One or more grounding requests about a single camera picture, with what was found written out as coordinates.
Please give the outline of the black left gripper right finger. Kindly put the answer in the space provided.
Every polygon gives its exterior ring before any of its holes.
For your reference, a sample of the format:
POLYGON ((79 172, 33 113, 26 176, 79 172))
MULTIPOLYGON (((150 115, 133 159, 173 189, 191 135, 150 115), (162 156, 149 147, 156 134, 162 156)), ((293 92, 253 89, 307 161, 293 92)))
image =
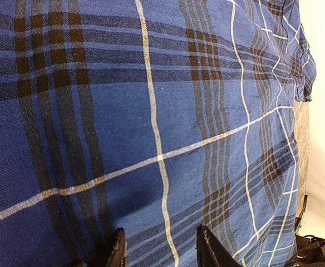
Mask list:
POLYGON ((198 267, 240 267, 206 225, 199 225, 196 230, 198 267))

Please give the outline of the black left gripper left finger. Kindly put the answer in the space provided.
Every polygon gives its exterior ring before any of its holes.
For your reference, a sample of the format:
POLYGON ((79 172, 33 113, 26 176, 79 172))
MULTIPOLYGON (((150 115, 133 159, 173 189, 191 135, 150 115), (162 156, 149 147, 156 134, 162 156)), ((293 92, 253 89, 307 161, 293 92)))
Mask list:
POLYGON ((127 267, 127 241, 124 229, 117 228, 104 246, 98 246, 92 260, 76 260, 67 266, 127 267))

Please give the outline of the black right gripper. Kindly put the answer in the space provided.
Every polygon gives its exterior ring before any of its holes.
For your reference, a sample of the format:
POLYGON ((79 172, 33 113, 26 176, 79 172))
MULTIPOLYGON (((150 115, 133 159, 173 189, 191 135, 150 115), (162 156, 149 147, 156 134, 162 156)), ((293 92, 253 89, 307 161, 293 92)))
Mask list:
POLYGON ((298 235, 302 217, 306 211, 308 196, 304 195, 302 209, 295 221, 297 244, 297 259, 293 266, 323 266, 325 267, 325 239, 314 235, 298 235))

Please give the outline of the blue plaid long sleeve shirt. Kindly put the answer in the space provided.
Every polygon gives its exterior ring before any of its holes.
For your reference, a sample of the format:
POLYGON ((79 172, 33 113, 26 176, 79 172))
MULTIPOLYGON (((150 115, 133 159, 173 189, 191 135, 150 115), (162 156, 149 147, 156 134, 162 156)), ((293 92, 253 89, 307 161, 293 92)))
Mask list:
POLYGON ((0 1, 0 266, 296 260, 298 1, 0 1))

